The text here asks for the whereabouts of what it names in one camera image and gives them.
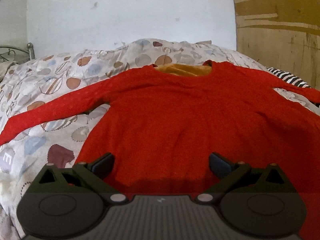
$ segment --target red sweater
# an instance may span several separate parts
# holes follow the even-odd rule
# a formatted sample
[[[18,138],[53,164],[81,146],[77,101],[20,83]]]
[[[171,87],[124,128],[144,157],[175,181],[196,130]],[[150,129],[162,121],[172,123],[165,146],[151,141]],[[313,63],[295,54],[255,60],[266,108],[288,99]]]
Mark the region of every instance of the red sweater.
[[[298,88],[261,70],[212,63],[208,76],[162,73],[154,65],[63,95],[11,117],[0,144],[35,125],[81,114],[105,102],[109,111],[89,134],[76,160],[106,152],[115,158],[106,182],[124,193],[195,195],[218,179],[208,156],[217,152],[256,168],[278,163],[308,208],[302,236],[319,218],[320,117],[273,88],[320,103],[320,92]]]

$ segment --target wooden panel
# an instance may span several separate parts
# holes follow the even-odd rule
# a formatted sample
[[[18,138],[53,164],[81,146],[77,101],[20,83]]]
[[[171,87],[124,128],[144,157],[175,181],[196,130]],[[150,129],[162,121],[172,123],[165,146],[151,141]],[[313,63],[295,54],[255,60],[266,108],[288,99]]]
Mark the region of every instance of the wooden panel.
[[[237,50],[320,90],[320,0],[235,0]]]

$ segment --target bedspread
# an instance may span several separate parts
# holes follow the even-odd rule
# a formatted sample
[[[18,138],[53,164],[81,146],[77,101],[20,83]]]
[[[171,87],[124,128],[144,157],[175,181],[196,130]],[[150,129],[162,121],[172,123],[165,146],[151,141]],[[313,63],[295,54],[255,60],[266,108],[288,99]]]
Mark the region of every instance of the bedspread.
[[[155,39],[141,39],[113,51],[85,50],[49,55],[11,66],[8,70],[0,83],[0,131],[14,115],[130,68],[151,63],[202,65],[208,59],[268,71],[239,52],[215,45]],[[306,98],[286,90],[277,92],[320,114]],[[5,232],[6,239],[17,238],[14,228],[20,237],[24,236],[16,217],[16,207],[37,173],[48,162],[59,168],[72,167],[88,134],[108,109],[109,105],[104,104],[90,113],[43,123],[0,146],[0,204],[3,208],[0,228],[5,227],[0,232]]]

